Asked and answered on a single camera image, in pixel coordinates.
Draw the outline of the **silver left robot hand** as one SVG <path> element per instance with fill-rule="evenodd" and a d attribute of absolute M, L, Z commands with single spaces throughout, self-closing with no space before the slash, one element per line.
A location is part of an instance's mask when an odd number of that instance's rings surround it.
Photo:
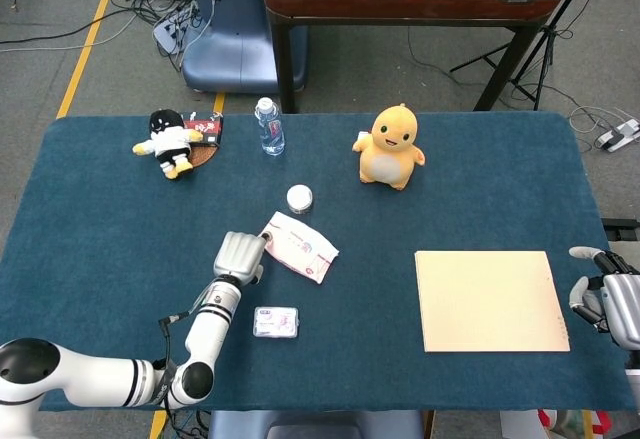
<path fill-rule="evenodd" d="M 239 287 L 259 283 L 264 270 L 261 260 L 271 240 L 268 232 L 259 236 L 227 232 L 213 264 L 215 276 L 232 277 Z"/>

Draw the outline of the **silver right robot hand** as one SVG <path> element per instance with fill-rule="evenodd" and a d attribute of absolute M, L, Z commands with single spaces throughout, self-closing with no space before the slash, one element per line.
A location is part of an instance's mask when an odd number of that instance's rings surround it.
<path fill-rule="evenodd" d="M 599 332 L 608 332 L 622 349 L 638 351 L 639 271 L 609 250 L 574 246 L 569 254 L 591 260 L 601 272 L 576 281 L 569 294 L 570 309 Z"/>

